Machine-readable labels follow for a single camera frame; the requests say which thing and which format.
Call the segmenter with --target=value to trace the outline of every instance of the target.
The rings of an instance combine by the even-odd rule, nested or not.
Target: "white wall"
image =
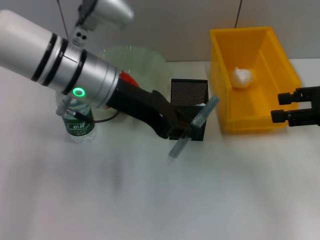
[[[0,0],[0,10],[11,10],[41,27],[65,37],[56,0]]]
[[[128,0],[135,20],[123,32],[100,28],[88,43],[92,52],[114,45],[153,49],[167,61],[209,60],[209,30],[233,28],[240,0]],[[61,0],[68,29],[77,18],[81,0]]]
[[[238,27],[272,26],[289,58],[320,58],[319,0],[243,0]]]

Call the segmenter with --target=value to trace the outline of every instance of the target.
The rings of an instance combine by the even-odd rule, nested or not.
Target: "green bottle label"
[[[91,119],[93,118],[91,109],[86,114],[86,116]],[[66,131],[72,136],[77,136],[77,137],[84,136],[90,133],[95,127],[95,123],[87,123],[85,121],[78,120],[78,119],[66,119],[66,118],[62,118],[62,119],[64,121]]]

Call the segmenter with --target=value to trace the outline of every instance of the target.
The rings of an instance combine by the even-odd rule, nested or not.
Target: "white table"
[[[320,59],[292,60],[305,86]],[[208,79],[208,62],[170,63]],[[174,141],[121,114],[92,144],[65,141],[55,93],[0,68],[1,240],[319,240],[320,128],[223,136],[173,164]]]

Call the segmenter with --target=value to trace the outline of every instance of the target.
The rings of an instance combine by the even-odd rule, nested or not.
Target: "white object in bin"
[[[233,76],[231,80],[232,87],[235,88],[246,88],[253,80],[252,72],[249,69],[240,69],[238,67],[233,71]]]

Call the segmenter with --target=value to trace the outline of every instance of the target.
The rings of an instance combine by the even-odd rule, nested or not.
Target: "robotic arm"
[[[122,0],[83,0],[69,40],[9,11],[0,11],[0,66],[94,108],[108,105],[137,118],[161,138],[190,131],[191,119],[159,92],[147,92],[119,78],[120,72],[87,52],[88,32],[98,24],[126,26],[134,17]]]

